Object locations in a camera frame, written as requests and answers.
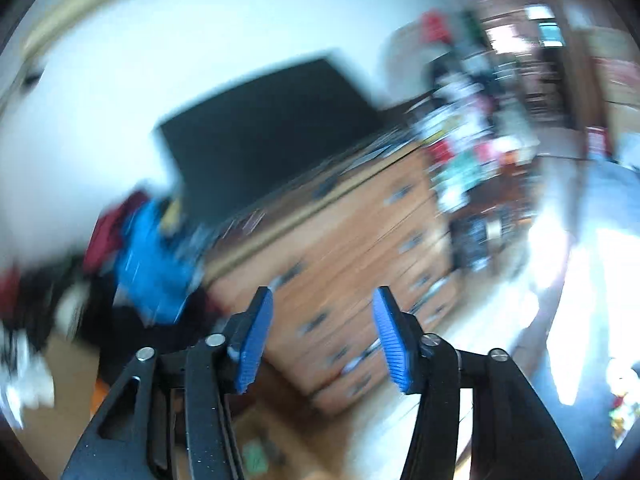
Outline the pile of bags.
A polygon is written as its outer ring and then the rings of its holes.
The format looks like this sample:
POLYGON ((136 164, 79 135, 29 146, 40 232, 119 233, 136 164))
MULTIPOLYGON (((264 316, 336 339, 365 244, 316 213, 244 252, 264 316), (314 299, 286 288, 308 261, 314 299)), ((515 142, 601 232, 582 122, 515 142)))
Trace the pile of bags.
POLYGON ((427 151, 440 206, 453 212, 473 188, 531 162, 539 139, 498 58, 471 14, 457 35, 433 8, 390 36, 383 55, 386 92, 406 104, 413 136, 427 151))

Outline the black television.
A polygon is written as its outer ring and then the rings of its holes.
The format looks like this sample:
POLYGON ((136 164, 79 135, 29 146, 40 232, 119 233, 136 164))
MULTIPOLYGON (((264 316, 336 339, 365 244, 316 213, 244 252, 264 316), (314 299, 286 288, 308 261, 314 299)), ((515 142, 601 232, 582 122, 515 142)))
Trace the black television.
POLYGON ((186 211, 219 226, 383 129, 327 58, 243 82, 160 124, 186 211))

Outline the wooden drawer dresser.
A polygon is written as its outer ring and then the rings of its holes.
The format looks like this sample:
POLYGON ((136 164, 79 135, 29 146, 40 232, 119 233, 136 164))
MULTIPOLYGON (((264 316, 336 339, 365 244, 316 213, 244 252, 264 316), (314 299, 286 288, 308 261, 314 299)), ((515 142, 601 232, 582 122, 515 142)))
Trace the wooden drawer dresser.
POLYGON ((257 390, 278 403, 344 411, 386 374, 373 325, 373 291, 390 286, 425 326, 454 306, 448 222, 410 142, 387 156, 355 159, 262 203, 215 245, 209 295, 225 314, 270 288, 274 315, 265 358, 272 379, 257 390))

